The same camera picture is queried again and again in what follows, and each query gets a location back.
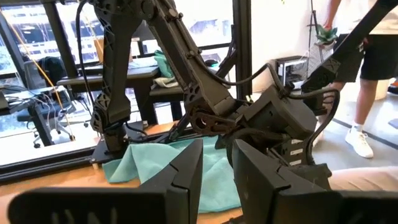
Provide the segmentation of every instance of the green towel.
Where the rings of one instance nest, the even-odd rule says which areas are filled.
[[[156,50],[155,51],[155,60],[157,62],[157,66],[164,78],[173,78],[174,74],[172,69],[170,68],[169,63],[167,62],[166,56],[163,52]]]
[[[149,180],[185,149],[193,139],[166,144],[131,144],[122,159],[103,165],[109,183]],[[225,149],[215,149],[217,137],[203,138],[203,177],[199,212],[221,212],[240,207],[233,169]]]

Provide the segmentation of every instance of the backpack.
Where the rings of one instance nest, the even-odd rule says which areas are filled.
[[[59,80],[67,76],[63,61],[57,57],[44,57],[37,63],[54,85],[57,85]],[[46,86],[50,87],[51,85],[47,79],[45,79],[45,77],[43,77],[43,79],[45,80]]]

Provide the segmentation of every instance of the white shirt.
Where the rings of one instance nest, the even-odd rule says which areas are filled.
[[[335,26],[340,34],[349,34],[369,12],[376,0],[342,0]],[[395,7],[370,34],[398,34],[398,7]]]

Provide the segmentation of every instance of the desk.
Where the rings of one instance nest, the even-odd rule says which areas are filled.
[[[147,129],[148,134],[157,134],[168,131],[173,126],[173,123],[162,124],[152,126]],[[51,148],[58,147],[78,147],[79,142],[85,145],[86,142],[76,140],[75,142],[66,142],[63,144],[58,144],[54,146],[49,146]],[[47,175],[44,177],[39,177],[36,179],[25,180],[15,184],[9,184],[0,186],[0,223],[8,224],[7,220],[7,206],[9,202],[17,194],[37,187],[137,187],[139,185],[138,180],[132,180],[125,184],[109,184],[105,179],[104,172],[101,169],[95,170],[92,167],[85,167],[81,169],[65,171],[58,174]],[[230,218],[238,217],[242,215],[240,208],[235,208],[225,212],[219,213],[206,213],[198,216],[198,223],[214,223],[220,224],[228,221]]]
[[[27,109],[29,115],[32,117],[32,122],[34,123],[37,132],[39,133],[40,139],[43,142],[44,146],[53,145],[52,137],[50,134],[50,130],[47,127],[47,124],[41,115],[39,105],[33,100],[37,95],[41,95],[42,92],[52,91],[52,87],[40,88],[36,90],[22,91],[13,94],[7,94],[6,97],[15,97],[20,99],[26,99],[22,102],[12,102],[9,104],[8,110],[0,110],[0,116],[9,115],[16,113],[18,111]]]
[[[87,67],[89,73],[99,74],[102,72],[102,65]],[[150,87],[153,79],[159,74],[158,67],[132,68],[127,71],[126,88],[133,88],[136,96],[137,106],[143,121],[148,124],[157,124],[154,105],[149,100]],[[102,75],[87,75],[88,84],[91,91],[102,90]],[[85,80],[83,77],[61,79],[57,85],[71,86],[72,92],[86,92]]]

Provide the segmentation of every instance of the wall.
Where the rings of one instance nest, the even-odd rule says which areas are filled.
[[[310,0],[252,0],[252,69],[253,73],[272,59],[304,55],[308,49],[307,25],[310,23]],[[318,23],[325,18],[327,0],[313,0]],[[253,80],[253,92],[265,90],[272,83],[266,70]]]

